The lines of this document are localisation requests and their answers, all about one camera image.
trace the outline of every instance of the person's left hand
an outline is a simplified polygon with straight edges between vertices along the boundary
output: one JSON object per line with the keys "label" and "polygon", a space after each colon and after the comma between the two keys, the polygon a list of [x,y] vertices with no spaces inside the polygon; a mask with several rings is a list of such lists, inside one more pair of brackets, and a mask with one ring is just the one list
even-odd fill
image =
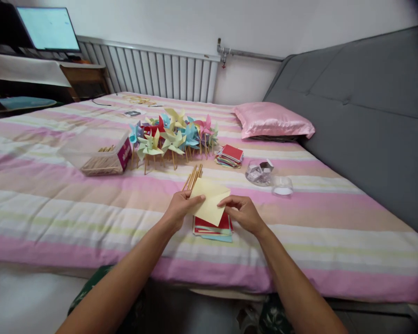
{"label": "person's left hand", "polygon": [[164,223],[173,228],[174,232],[181,228],[184,216],[188,214],[189,210],[206,199],[204,195],[189,199],[191,193],[191,190],[186,190],[173,194],[169,207],[161,218]]}

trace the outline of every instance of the gray upholstered backrest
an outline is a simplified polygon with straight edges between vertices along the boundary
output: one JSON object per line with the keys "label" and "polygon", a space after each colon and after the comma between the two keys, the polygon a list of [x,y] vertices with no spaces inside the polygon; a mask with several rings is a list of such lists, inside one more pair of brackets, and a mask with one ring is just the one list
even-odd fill
{"label": "gray upholstered backrest", "polygon": [[418,231],[418,27],[290,56],[264,101],[310,120],[302,145]]}

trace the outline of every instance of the computer monitor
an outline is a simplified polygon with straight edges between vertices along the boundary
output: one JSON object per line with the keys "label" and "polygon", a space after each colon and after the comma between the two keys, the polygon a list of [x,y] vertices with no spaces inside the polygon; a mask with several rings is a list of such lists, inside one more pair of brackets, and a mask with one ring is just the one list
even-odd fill
{"label": "computer monitor", "polygon": [[17,7],[17,12],[35,49],[80,52],[66,8]]}
{"label": "computer monitor", "polygon": [[22,53],[19,47],[34,47],[15,7],[3,2],[0,2],[0,44],[8,45],[19,53]]}

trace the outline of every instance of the radiator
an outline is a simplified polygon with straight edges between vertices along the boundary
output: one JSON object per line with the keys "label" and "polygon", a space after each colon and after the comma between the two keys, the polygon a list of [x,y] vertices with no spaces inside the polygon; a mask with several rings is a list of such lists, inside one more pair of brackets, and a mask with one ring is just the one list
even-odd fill
{"label": "radiator", "polygon": [[105,65],[111,92],[211,103],[220,56],[78,36],[85,59]]}

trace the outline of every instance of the satin pillowcase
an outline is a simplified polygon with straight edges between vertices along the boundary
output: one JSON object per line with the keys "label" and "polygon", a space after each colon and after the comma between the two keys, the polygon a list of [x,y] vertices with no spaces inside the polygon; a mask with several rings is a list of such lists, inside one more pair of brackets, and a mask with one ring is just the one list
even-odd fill
{"label": "satin pillowcase", "polygon": [[306,135],[309,139],[316,131],[308,119],[271,102],[240,104],[233,111],[242,122],[242,139],[258,135]]}

